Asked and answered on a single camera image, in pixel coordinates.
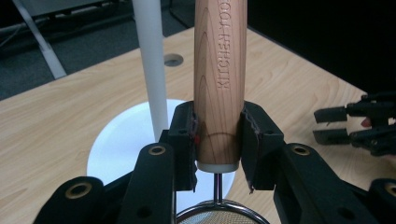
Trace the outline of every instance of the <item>metal rod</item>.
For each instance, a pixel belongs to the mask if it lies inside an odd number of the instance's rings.
[[[46,60],[47,65],[49,66],[49,70],[51,71],[53,76],[56,79],[60,77],[65,77],[67,74],[64,71],[61,62],[59,62],[59,59],[56,56],[55,52],[53,51],[52,47],[50,46],[50,43],[48,43],[44,39],[43,35],[38,30],[37,26],[35,25],[35,22],[33,21],[27,9],[24,7],[21,0],[13,0],[13,2],[17,10],[20,12],[23,20],[25,21],[29,29],[32,31],[32,34],[35,36],[35,40],[37,41],[41,53],[43,54],[44,59]]]
[[[222,203],[222,174],[214,174],[214,203]]]

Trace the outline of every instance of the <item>screw hole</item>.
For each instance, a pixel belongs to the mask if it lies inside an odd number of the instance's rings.
[[[148,150],[148,153],[153,156],[158,156],[163,154],[166,151],[164,147],[155,146]]]
[[[396,197],[396,184],[394,183],[387,183],[385,185],[385,189],[387,192],[392,195],[393,197]]]
[[[292,150],[295,154],[298,154],[300,156],[307,156],[311,154],[311,152],[308,149],[302,147],[294,147]]]
[[[91,189],[92,185],[88,182],[77,183],[66,191],[65,197],[68,199],[78,199],[87,195]]]

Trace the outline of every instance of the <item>wooden table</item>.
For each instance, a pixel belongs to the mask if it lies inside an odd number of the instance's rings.
[[[165,68],[167,97],[192,100],[193,30],[166,38],[164,52],[184,58],[182,65]],[[395,169],[362,149],[319,146],[312,134],[323,128],[315,123],[315,110],[356,102],[362,94],[248,31],[245,99],[266,110],[286,142],[315,148],[341,178],[368,189],[374,178],[395,178]],[[137,49],[0,102],[0,223],[32,223],[53,191],[86,174],[99,132],[119,113],[145,101]],[[358,130],[360,122],[352,119],[346,126]],[[272,191],[248,193],[239,169],[228,198],[279,222]]]

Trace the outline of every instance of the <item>black bracket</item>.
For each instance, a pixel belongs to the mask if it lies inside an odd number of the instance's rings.
[[[365,117],[372,128],[348,134],[347,129],[316,130],[315,139],[322,145],[351,144],[370,150],[373,156],[396,155],[396,92],[363,95],[361,100],[346,107],[324,108],[314,113],[317,123],[347,121],[350,117]]]
[[[282,223],[392,223],[396,181],[379,179],[367,192],[342,181],[311,147],[286,144],[259,106],[241,113],[242,167],[250,191],[275,190]],[[62,184],[35,223],[176,223],[176,191],[192,190],[197,118],[193,103],[177,107],[160,142],[142,148],[134,170],[103,186],[81,176]]]

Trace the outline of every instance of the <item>metal strainer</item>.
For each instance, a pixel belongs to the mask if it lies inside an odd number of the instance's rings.
[[[177,214],[177,223],[269,223],[264,217],[240,203],[222,199],[222,174],[214,174],[213,201],[205,201]]]

